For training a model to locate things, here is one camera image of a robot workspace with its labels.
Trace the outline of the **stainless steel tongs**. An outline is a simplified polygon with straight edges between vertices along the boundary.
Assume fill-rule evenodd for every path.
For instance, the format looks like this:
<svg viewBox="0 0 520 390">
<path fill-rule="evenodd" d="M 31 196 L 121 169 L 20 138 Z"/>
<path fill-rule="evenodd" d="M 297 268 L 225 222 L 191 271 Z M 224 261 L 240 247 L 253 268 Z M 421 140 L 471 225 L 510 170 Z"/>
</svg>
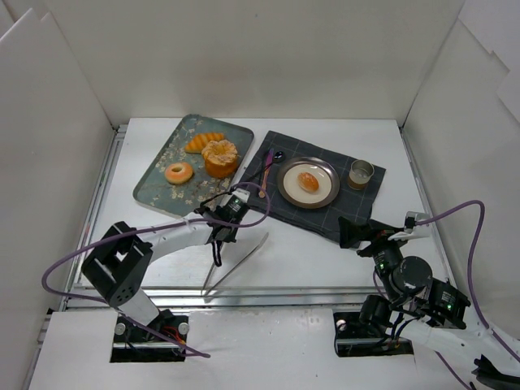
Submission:
<svg viewBox="0 0 520 390">
<path fill-rule="evenodd" d="M 208 297 L 215 289 L 227 281 L 232 274 L 252 258 L 266 243 L 269 232 L 260 229 L 235 243 L 224 243 L 222 250 L 222 265 L 213 262 L 206 273 L 206 278 L 200 290 L 201 297 Z"/>
</svg>

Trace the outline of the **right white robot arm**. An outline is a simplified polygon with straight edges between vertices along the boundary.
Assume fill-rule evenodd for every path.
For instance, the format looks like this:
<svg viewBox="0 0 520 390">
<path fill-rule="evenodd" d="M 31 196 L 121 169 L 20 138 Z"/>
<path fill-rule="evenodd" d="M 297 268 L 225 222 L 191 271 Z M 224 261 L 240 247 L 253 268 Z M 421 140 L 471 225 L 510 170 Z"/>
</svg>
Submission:
<svg viewBox="0 0 520 390">
<path fill-rule="evenodd" d="M 426 260 L 402 254 L 402 246 L 427 236 L 425 229 L 433 221 L 417 212 L 406 215 L 403 227 L 339 219 L 340 247 L 367 242 L 357 255 L 373 260 L 384 294 L 367 296 L 356 319 L 336 320 L 335 350 L 380 354 L 404 340 L 472 367 L 476 381 L 488 388 L 517 389 L 518 340 L 484 318 L 474 294 L 466 296 L 435 278 Z"/>
</svg>

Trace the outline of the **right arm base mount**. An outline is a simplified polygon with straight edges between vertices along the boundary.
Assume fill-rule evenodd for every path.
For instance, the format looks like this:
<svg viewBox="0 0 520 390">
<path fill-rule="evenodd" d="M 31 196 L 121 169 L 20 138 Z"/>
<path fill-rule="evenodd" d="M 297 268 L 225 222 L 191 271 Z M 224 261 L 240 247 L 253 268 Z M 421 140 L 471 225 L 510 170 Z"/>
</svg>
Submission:
<svg viewBox="0 0 520 390">
<path fill-rule="evenodd" d="M 381 330 L 359 321 L 359 312 L 333 313 L 333 347 L 339 358 L 391 357 L 414 355 L 410 341 L 392 339 L 390 330 Z"/>
</svg>

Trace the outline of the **small round orange bun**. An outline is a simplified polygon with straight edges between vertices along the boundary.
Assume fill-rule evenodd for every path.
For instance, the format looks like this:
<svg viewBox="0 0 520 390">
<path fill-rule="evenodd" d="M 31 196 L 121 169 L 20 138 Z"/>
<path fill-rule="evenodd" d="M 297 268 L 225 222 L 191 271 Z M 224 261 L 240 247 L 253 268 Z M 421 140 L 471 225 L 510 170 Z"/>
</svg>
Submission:
<svg viewBox="0 0 520 390">
<path fill-rule="evenodd" d="M 308 193 L 316 193 L 319 190 L 319 182 L 314 175 L 307 171 L 297 175 L 298 185 Z"/>
</svg>

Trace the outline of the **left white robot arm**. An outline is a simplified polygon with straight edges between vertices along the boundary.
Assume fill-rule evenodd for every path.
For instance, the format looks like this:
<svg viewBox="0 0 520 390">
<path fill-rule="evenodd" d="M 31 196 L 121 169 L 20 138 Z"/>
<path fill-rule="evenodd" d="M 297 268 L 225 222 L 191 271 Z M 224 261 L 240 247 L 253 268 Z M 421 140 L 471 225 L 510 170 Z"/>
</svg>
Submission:
<svg viewBox="0 0 520 390">
<path fill-rule="evenodd" d="M 94 248 L 84 260 L 82 273 L 108 306 L 149 326 L 165 317 L 141 288 L 149 265 L 176 251 L 211 245 L 213 265 L 222 265 L 221 248 L 236 240 L 237 226 L 245 217 L 249 192 L 235 190 L 223 206 L 199 206 L 172 229 L 135 234 L 125 222 L 113 224 L 105 237 L 114 240 Z"/>
</svg>

